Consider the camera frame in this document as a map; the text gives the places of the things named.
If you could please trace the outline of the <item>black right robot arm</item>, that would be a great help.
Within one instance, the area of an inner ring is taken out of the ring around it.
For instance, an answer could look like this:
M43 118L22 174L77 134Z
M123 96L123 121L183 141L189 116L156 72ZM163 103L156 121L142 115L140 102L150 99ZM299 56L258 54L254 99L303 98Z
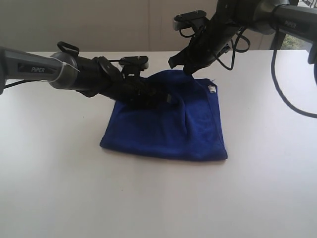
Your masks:
M174 30L191 28L187 47L168 64L182 66L187 75L210 66L229 50L228 43L243 29L265 35L283 32L310 43L317 41L317 11L291 5L287 0L219 0L211 19L203 10L178 14Z

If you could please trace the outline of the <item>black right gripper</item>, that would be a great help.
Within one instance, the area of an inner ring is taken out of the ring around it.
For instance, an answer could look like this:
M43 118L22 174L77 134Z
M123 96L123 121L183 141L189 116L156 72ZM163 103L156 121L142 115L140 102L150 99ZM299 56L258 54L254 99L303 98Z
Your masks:
M241 28L231 19L215 13L204 32L186 48L168 60L170 68L183 66L186 75L192 75L200 69L209 67L223 47Z

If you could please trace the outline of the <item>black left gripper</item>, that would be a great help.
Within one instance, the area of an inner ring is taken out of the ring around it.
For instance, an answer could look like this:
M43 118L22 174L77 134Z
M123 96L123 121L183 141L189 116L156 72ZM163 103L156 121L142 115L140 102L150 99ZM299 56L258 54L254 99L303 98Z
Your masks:
M121 78L113 79L111 85L99 94L135 109L149 109L160 102L172 102L173 97L166 86L150 86L140 77L140 73L139 69L123 69Z

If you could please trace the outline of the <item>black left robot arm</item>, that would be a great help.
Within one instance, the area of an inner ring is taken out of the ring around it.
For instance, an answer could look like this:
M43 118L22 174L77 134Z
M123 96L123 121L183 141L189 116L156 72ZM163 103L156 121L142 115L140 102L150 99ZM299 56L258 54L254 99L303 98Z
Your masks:
M44 81L58 90L74 90L88 98L100 94L137 109L172 101L163 84L140 76L149 67L147 56L88 59L76 46L62 41L57 46L60 51L50 57L1 47L0 90Z

